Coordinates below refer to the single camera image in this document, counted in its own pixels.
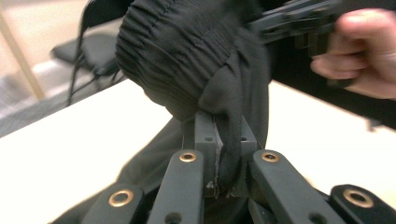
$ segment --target black chair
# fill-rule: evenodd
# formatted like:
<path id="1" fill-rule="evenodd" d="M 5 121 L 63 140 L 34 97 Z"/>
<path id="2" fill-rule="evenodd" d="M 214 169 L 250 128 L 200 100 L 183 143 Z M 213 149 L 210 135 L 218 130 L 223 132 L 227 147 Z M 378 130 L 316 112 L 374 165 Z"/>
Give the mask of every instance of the black chair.
<path id="1" fill-rule="evenodd" d="M 72 96 L 75 92 L 93 82 L 96 82 L 97 88 L 100 89 L 97 82 L 99 77 L 113 75 L 111 83 L 114 84 L 115 77 L 120 71 L 115 56 L 117 38 L 102 33 L 84 34 L 94 26 L 124 16 L 131 2 L 132 0 L 90 0 L 82 12 L 78 38 L 63 43 L 51 51 L 53 57 L 74 65 L 67 105 L 71 105 Z M 93 79 L 75 89 L 79 68 L 92 71 Z"/>

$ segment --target finger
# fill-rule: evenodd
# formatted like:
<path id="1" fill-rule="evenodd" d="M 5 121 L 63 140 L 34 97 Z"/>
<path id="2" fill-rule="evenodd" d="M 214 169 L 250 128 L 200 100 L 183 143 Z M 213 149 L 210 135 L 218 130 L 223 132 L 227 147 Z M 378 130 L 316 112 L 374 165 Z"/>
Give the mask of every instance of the finger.
<path id="1" fill-rule="evenodd" d="M 393 12 L 357 10 L 341 16 L 335 26 L 340 35 L 362 39 L 379 53 L 393 53 L 396 49 L 396 16 Z"/>
<path id="2" fill-rule="evenodd" d="M 371 69 L 363 70 L 346 89 L 374 98 L 396 99 L 396 82 L 388 82 Z"/>
<path id="3" fill-rule="evenodd" d="M 328 53 L 330 54 L 356 54 L 366 50 L 364 41 L 352 39 L 338 33 L 332 33 L 329 39 Z"/>
<path id="4" fill-rule="evenodd" d="M 356 77 L 360 70 L 369 64 L 361 57 L 354 55 L 323 54 L 314 57 L 311 69 L 315 73 L 330 79 L 345 79 Z"/>

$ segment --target white table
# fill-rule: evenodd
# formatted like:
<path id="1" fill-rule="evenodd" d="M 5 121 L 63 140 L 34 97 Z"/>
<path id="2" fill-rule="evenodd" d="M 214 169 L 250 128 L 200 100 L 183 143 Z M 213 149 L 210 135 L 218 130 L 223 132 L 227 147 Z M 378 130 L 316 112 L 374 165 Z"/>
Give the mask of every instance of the white table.
<path id="1" fill-rule="evenodd" d="M 396 207 L 396 132 L 369 133 L 363 118 L 279 83 L 270 90 L 267 148 L 327 193 L 356 184 Z M 0 223 L 48 223 L 105 188 L 170 118 L 127 80 L 1 138 Z"/>

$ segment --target black fabric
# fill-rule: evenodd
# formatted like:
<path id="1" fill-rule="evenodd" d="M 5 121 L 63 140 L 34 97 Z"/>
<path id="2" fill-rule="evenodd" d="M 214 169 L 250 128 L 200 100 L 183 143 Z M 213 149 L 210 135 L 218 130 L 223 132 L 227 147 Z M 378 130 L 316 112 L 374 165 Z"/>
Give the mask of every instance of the black fabric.
<path id="1" fill-rule="evenodd" d="M 149 211 L 155 200 L 158 187 L 172 155 L 180 150 L 182 123 L 171 119 L 152 141 L 122 168 L 116 184 L 131 184 L 142 188 L 145 201 L 140 213 L 146 213 L 137 223 L 146 223 Z M 51 224 L 80 224 L 102 192 L 66 211 Z M 205 224 L 249 224 L 248 204 L 245 198 L 221 195 L 219 198 L 205 199 Z"/>
<path id="2" fill-rule="evenodd" d="M 244 109 L 251 95 L 265 105 L 269 74 L 265 49 L 242 28 L 255 17 L 255 7 L 246 2 L 135 1 L 119 34 L 120 67 L 152 101 L 179 120 L 198 109 L 216 115 L 224 145 L 218 173 L 222 190 L 231 186 L 238 167 L 243 110 L 268 114 L 262 106 Z M 251 54 L 259 63 L 249 61 Z M 252 80 L 258 84 L 249 85 Z M 243 85 L 249 86 L 248 96 Z M 256 131 L 266 133 L 266 117 L 257 119 Z M 258 137 L 265 143 L 266 136 Z"/>

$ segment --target black cloth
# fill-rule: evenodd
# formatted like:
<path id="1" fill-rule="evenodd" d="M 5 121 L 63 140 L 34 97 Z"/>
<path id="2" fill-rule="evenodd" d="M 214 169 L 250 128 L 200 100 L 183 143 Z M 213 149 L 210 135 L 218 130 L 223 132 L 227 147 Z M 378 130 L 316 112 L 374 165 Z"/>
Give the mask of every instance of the black cloth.
<path id="1" fill-rule="evenodd" d="M 221 191 L 238 168 L 244 112 L 261 115 L 254 132 L 263 144 L 266 138 L 267 52 L 243 28 L 260 15 L 256 9 L 237 0 L 135 1 L 120 28 L 120 68 L 153 102 L 181 121 L 198 109 L 216 116 Z"/>

